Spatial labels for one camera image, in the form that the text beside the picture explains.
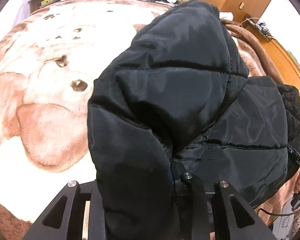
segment fleece blanket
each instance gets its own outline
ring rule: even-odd
[[[2,39],[0,231],[7,240],[20,240],[68,181],[95,180],[86,127],[93,81],[168,9],[135,0],[65,1],[34,12]],[[250,75],[264,75],[251,46],[236,43],[250,58]]]

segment wooden headboard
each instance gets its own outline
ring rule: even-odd
[[[250,32],[252,32],[258,40],[261,42],[266,53],[274,62],[275,66],[280,72],[285,84],[295,86],[299,90],[300,94],[300,68],[290,54],[281,46],[276,40],[272,39],[267,41],[259,32],[257,32],[251,26],[248,26]]]

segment triangular cutout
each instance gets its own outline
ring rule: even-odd
[[[237,198],[232,195],[230,196],[231,206],[234,212],[235,221],[238,228],[245,228],[247,226],[254,225],[254,220],[245,208],[240,204]]]
[[[46,227],[59,229],[62,223],[63,213],[66,208],[68,198],[62,196],[54,207],[49,211],[48,215],[43,219],[42,224]]]

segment metal bolt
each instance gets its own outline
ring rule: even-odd
[[[229,186],[229,182],[226,180],[222,180],[219,182],[221,187],[228,187]]]
[[[71,180],[68,182],[68,187],[75,187],[77,185],[77,182],[75,180]]]
[[[193,174],[191,172],[185,172],[182,174],[182,177],[185,179],[191,179],[193,177]]]

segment jacket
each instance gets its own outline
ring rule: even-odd
[[[253,207],[297,171],[287,144],[300,150],[298,91],[248,72],[217,8],[193,0],[144,27],[95,80],[88,142],[114,239],[175,238],[172,159],[228,180]]]

